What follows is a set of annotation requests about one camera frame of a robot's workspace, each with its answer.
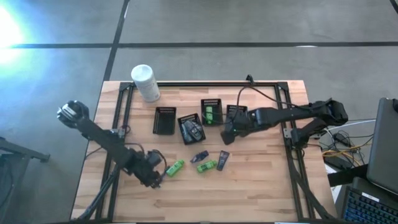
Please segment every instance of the green object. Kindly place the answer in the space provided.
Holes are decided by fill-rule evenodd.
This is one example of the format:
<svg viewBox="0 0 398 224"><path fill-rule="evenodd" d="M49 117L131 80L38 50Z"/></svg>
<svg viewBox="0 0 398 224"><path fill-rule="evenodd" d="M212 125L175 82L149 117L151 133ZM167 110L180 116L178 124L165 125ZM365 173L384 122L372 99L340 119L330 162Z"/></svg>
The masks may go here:
<svg viewBox="0 0 398 224"><path fill-rule="evenodd" d="M183 164L184 164L184 160L182 160L182 159L175 161L174 165L166 171L167 175L169 175L169 177L173 177L174 174L176 174L177 171L179 171L181 169Z"/></svg>
<svg viewBox="0 0 398 224"><path fill-rule="evenodd" d="M210 170L211 168L215 167L217 165L217 161L208 161L205 164L199 165L197 167L198 172L202 173L206 170Z"/></svg>
<svg viewBox="0 0 398 224"><path fill-rule="evenodd" d="M208 124L211 124L213 121L213 107L207 106L206 112L208 112L208 113L206 113L206 121Z"/></svg>

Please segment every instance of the concrete floor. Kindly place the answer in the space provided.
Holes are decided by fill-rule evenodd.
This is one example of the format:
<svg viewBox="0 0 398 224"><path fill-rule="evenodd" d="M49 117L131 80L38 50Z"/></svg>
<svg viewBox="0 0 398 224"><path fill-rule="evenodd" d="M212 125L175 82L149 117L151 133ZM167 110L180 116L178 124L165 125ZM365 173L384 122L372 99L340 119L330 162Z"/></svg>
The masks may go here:
<svg viewBox="0 0 398 224"><path fill-rule="evenodd" d="M123 0L0 1L13 25L0 41L111 44ZM131 0L120 43L398 41L388 0ZM56 119L68 100L91 117L111 49L0 49L0 136L51 154L32 161L15 222L69 219L87 141ZM305 80L310 101L341 101L350 119L375 118L380 97L398 97L397 47L118 49L110 80L146 63L158 80ZM374 123L350 126L353 136ZM360 144L363 139L356 139ZM366 160L369 149L364 149Z"/></svg>

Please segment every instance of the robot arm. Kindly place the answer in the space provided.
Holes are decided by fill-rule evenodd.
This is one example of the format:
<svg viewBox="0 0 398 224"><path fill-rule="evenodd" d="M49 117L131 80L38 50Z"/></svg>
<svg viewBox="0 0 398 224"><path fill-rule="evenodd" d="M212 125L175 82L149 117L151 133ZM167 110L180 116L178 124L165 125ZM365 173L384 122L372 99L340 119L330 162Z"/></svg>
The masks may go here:
<svg viewBox="0 0 398 224"><path fill-rule="evenodd" d="M162 160L157 153L149 151L136 152L124 147L124 142L89 119L89 111L86 105L79 101L69 101L57 112L57 118L69 128L79 130L82 135L96 141L112 156L115 163L127 174L134 174L146 187L159 187L162 177L157 171L153 171Z"/></svg>
<svg viewBox="0 0 398 224"><path fill-rule="evenodd" d="M228 145L234 142L236 136L245 137L248 134L275 127L281 122L306 118L316 119L306 127L294 130L292 132L293 140L303 141L305 136L309 137L314 131L319 131L329 125L340 126L348 120L343 104L334 100L317 101L308 105L282 110L258 108L247 112L235 111L227 115L227 124L224 131L221 132L221 137L224 143Z"/></svg>

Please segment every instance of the white canister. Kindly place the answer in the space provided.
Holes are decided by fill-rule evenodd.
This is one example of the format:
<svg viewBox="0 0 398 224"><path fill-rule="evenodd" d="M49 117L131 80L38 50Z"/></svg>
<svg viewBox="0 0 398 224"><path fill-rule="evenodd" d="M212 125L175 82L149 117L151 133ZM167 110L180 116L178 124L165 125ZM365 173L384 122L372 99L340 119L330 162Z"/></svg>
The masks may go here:
<svg viewBox="0 0 398 224"><path fill-rule="evenodd" d="M159 87L155 80L154 71L150 66L135 66L131 71L131 78L146 102L151 103L160 98Z"/></svg>

